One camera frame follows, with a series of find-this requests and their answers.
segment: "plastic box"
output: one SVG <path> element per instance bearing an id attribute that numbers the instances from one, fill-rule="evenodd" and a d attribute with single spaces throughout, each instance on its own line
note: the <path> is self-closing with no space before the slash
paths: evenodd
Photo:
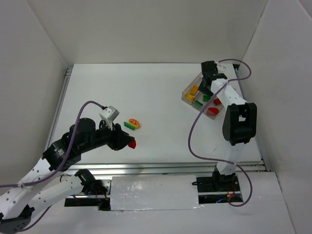
<path id="1" fill-rule="evenodd" d="M 200 85 L 201 81 L 202 81 L 203 75 L 202 73 L 199 73 L 199 75 L 193 80 L 193 82 L 182 92 L 182 100 L 184 102 L 186 102 L 187 104 L 193 106 L 196 110 L 200 111 L 203 106 L 207 103 L 206 101 L 203 101 L 203 96 L 204 94 L 202 92 L 200 92 L 199 90 L 196 91 L 195 95 L 189 96 L 191 95 L 190 92 L 192 90 L 192 88 L 194 86 L 198 86 Z M 217 108 L 218 111 L 220 112 L 221 109 L 223 108 L 223 105 L 215 105 L 214 102 L 212 102 L 203 112 L 204 115 L 208 116 L 211 119 L 215 119 L 215 117 L 217 116 L 217 114 L 211 112 L 210 110 L 208 110 L 209 108 Z"/>

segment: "red toy block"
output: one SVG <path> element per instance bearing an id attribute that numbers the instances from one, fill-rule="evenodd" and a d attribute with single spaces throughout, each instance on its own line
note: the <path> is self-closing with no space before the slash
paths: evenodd
<path id="1" fill-rule="evenodd" d="M 217 114 L 219 114 L 218 108 L 215 108 L 215 107 L 208 108 L 207 115 L 209 115 L 209 116 L 215 115 L 216 116 Z"/>
<path id="2" fill-rule="evenodd" d="M 136 143 L 136 141 L 134 140 L 134 141 L 132 141 L 130 144 L 128 144 L 128 146 L 129 146 L 130 148 L 132 148 L 132 149 L 135 149 L 136 146 L 137 146 L 137 143 Z"/>
<path id="3" fill-rule="evenodd" d="M 220 99 L 217 98 L 217 99 L 214 100 L 214 104 L 216 106 L 218 106 L 218 105 L 221 105 L 222 103 L 221 103 Z"/>

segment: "cable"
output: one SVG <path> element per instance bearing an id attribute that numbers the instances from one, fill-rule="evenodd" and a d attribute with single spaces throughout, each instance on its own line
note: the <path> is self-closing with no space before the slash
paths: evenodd
<path id="1" fill-rule="evenodd" d="M 99 206 L 98 205 L 98 189 L 96 188 L 96 202 L 97 202 L 97 206 Z"/>
<path id="2" fill-rule="evenodd" d="M 63 166 L 65 165 L 65 163 L 66 163 L 66 161 L 68 159 L 68 156 L 69 156 L 69 153 L 70 153 L 70 151 L 72 149 L 72 146 L 74 144 L 75 135 L 76 135 L 76 132 L 77 132 L 78 123 L 79 123 L 79 119 L 80 119 L 80 116 L 82 114 L 82 111 L 90 103 L 99 106 L 102 110 L 105 110 L 105 108 L 106 108 L 105 106 L 102 106 L 102 105 L 100 105 L 99 103 L 97 103 L 95 101 L 87 101 L 85 104 L 83 104 L 83 106 L 81 107 L 81 109 L 79 110 L 79 113 L 77 115 L 75 126 L 74 126 L 74 130 L 73 130 L 73 134 L 72 134 L 72 137 L 71 137 L 71 139 L 69 141 L 68 148 L 67 148 L 67 151 L 66 151 L 66 154 L 65 154 L 65 157 L 64 157 L 62 163 L 58 166 L 58 168 L 54 172 L 52 172 L 47 177 L 43 178 L 42 180 L 24 183 L 24 186 L 33 186 L 33 185 L 42 183 L 42 182 L 52 178 L 56 173 L 58 173 L 63 168 Z M 18 187 L 18 186 L 19 186 L 18 184 L 4 184 L 4 185 L 0 185 L 0 188 Z"/>
<path id="3" fill-rule="evenodd" d="M 252 70 L 251 70 L 250 66 L 249 66 L 247 63 L 245 63 L 245 62 L 243 62 L 243 61 L 241 61 L 241 60 L 239 60 L 239 59 L 235 59 L 235 58 L 223 59 L 223 60 L 220 60 L 218 63 L 220 63 L 220 62 L 225 62 L 225 61 L 237 61 L 237 62 L 243 63 L 243 64 L 248 68 L 249 74 L 248 74 L 246 77 L 244 77 L 244 78 L 237 78 L 237 79 L 230 79 L 230 80 L 228 80 L 228 82 L 225 83 L 225 84 L 210 98 L 210 100 L 202 107 L 202 109 L 200 110 L 199 114 L 197 115 L 197 117 L 196 117 L 194 123 L 193 123 L 192 126 L 191 126 L 190 133 L 189 133 L 189 137 L 188 137 L 188 147 L 189 147 L 189 151 L 191 152 L 191 154 L 192 154 L 194 157 L 197 157 L 197 158 L 202 159 L 202 160 L 217 161 L 217 162 L 226 162 L 226 163 L 235 165 L 236 167 L 238 167 L 238 168 L 245 174 L 245 176 L 246 176 L 246 178 L 247 178 L 247 180 L 248 180 L 248 182 L 249 182 L 249 184 L 250 184 L 250 193 L 249 193 L 249 196 L 248 196 L 247 200 L 246 200 L 245 202 L 243 202 L 242 204 L 235 205 L 235 204 L 232 204 L 230 201 L 231 201 L 231 199 L 232 199 L 233 197 L 239 196 L 239 194 L 235 194 L 235 195 L 229 197 L 229 199 L 228 199 L 228 203 L 229 203 L 231 206 L 234 206 L 234 207 L 241 207 L 241 206 L 246 205 L 246 204 L 249 202 L 249 200 L 250 200 L 250 198 L 252 197 L 252 195 L 253 195 L 253 184 L 252 184 L 252 181 L 250 180 L 248 174 L 246 173 L 246 171 L 245 171 L 240 165 L 237 165 L 236 163 L 233 163 L 233 162 L 231 162 L 231 161 L 227 161 L 227 160 L 219 159 L 219 158 L 211 158 L 211 157 L 201 157 L 201 156 L 198 156 L 198 155 L 196 155 L 196 154 L 193 152 L 193 150 L 192 150 L 192 148 L 191 148 L 191 137 L 192 137 L 192 133 L 193 133 L 194 127 L 195 127 L 197 121 L 199 120 L 201 114 L 204 112 L 204 110 L 213 102 L 213 100 L 215 100 L 215 99 L 217 98 L 217 95 L 228 85 L 229 82 L 245 80 L 245 79 L 248 79 L 248 78 L 252 75 Z"/>
<path id="4" fill-rule="evenodd" d="M 62 174 L 61 176 L 60 176 L 60 178 L 59 178 L 59 181 L 62 183 L 62 178 L 63 178 L 63 176 L 69 176 L 69 177 L 71 177 L 71 175 L 69 175 L 69 174 Z"/>
<path id="5" fill-rule="evenodd" d="M 98 186 L 97 188 L 98 188 L 98 190 L 99 190 L 100 192 L 103 193 L 103 195 L 104 195 L 104 197 L 105 197 L 105 200 L 108 200 L 108 198 L 107 198 L 107 196 L 106 196 L 106 193 L 105 193 L 99 186 Z"/>
<path id="6" fill-rule="evenodd" d="M 235 192 L 236 192 L 236 187 L 233 185 L 233 184 L 230 184 L 233 188 L 234 188 L 234 194 L 235 194 Z"/>
<path id="7" fill-rule="evenodd" d="M 28 228 L 24 228 L 20 232 L 27 231 L 27 230 L 31 229 L 32 227 L 34 227 L 44 217 L 44 215 L 48 212 L 48 210 L 50 208 L 51 208 L 51 206 L 49 206 L 47 209 L 45 209 L 45 211 L 42 213 L 42 215 L 32 225 L 30 225 Z"/>

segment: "orange block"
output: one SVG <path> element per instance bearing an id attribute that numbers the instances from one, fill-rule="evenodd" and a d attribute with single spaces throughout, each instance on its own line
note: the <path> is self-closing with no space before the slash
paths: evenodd
<path id="1" fill-rule="evenodd" d="M 193 88 L 192 88 L 191 91 L 190 91 L 190 94 L 193 95 L 193 96 L 195 96 L 197 90 L 198 90 L 198 85 L 194 85 Z"/>
<path id="2" fill-rule="evenodd" d="M 140 123 L 134 118 L 129 119 L 128 122 L 129 122 L 129 124 L 134 126 L 135 129 L 138 129 L 140 127 Z"/>
<path id="3" fill-rule="evenodd" d="M 193 101 L 195 97 L 194 97 L 193 95 L 186 94 L 186 95 L 185 95 L 185 98 L 186 98 L 188 101 Z"/>

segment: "white backdrop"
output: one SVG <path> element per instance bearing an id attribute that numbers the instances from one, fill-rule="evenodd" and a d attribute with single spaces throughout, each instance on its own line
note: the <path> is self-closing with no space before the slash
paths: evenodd
<path id="1" fill-rule="evenodd" d="M 42 156 L 65 68 L 25 1 L 0 1 L 0 22 L 3 184 L 18 182 Z"/>
<path id="2" fill-rule="evenodd" d="M 267 0 L 29 0 L 74 63 L 243 58 Z"/>
<path id="3" fill-rule="evenodd" d="M 312 19 L 298 1 L 270 0 L 244 60 L 258 106 L 258 134 L 298 234 L 310 233 Z"/>

